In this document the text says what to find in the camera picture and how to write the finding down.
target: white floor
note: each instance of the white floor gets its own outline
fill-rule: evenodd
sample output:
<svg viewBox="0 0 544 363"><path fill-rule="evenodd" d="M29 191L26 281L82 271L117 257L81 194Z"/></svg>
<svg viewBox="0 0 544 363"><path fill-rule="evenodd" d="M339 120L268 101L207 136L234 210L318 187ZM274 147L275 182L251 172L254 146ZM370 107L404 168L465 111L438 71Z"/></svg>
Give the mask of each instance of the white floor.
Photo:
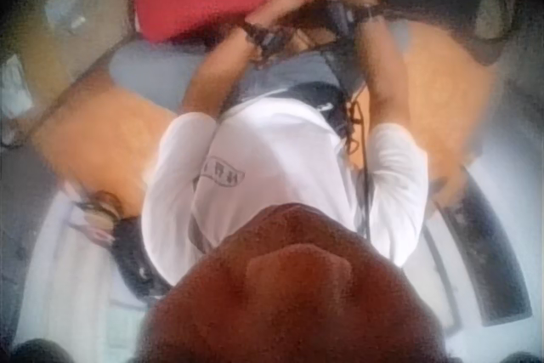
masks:
<svg viewBox="0 0 544 363"><path fill-rule="evenodd" d="M110 253L68 225L78 221L81 210L60 191L32 254L15 344L41 337L77 363L127 361L146 307L122 282Z"/></svg>

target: paper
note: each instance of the paper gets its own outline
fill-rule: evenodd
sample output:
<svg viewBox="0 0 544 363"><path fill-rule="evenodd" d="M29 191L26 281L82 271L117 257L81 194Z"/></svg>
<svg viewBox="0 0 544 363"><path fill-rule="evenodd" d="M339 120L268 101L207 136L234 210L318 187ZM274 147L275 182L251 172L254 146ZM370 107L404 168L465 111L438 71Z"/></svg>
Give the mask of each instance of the paper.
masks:
<svg viewBox="0 0 544 363"><path fill-rule="evenodd" d="M33 106L23 66L15 54L2 65L1 86L2 113L6 117L13 119L21 116Z"/></svg>

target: shirt logo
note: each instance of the shirt logo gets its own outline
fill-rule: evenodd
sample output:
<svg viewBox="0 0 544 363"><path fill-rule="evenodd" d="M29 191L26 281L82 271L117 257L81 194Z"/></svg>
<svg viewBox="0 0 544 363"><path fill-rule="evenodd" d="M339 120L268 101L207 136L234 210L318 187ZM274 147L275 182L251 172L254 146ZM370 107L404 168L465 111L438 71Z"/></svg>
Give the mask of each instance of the shirt logo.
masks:
<svg viewBox="0 0 544 363"><path fill-rule="evenodd" d="M235 187L241 183L246 174L234 169L229 163L216 156L209 156L204 162L201 176L209 178L223 187Z"/></svg>

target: long sleeve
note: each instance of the long sleeve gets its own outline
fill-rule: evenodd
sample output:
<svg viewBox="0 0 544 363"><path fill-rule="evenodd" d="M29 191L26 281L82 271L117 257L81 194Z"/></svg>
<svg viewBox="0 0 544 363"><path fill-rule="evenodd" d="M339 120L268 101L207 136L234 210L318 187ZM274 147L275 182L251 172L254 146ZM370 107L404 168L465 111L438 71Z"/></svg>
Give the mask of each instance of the long sleeve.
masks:
<svg viewBox="0 0 544 363"><path fill-rule="evenodd" d="M393 123L368 140L372 245L401 266L415 250L428 198L428 159L410 133Z"/></svg>
<svg viewBox="0 0 544 363"><path fill-rule="evenodd" d="M145 250L159 274L172 285L199 256L188 238L191 209L196 180L216 128L216 121L205 114L176 118L161 139L155 172L145 194Z"/></svg>

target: black bracelet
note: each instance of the black bracelet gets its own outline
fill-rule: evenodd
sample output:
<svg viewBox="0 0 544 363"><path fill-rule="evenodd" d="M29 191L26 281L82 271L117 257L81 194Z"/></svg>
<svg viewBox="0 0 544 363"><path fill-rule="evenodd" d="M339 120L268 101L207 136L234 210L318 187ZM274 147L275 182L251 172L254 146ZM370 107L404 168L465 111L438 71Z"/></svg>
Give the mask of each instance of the black bracelet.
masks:
<svg viewBox="0 0 544 363"><path fill-rule="evenodd" d="M246 32L247 39L251 43L261 48L263 61L279 53L291 41L294 32L284 28L272 31L246 21L240 24L240 28Z"/></svg>

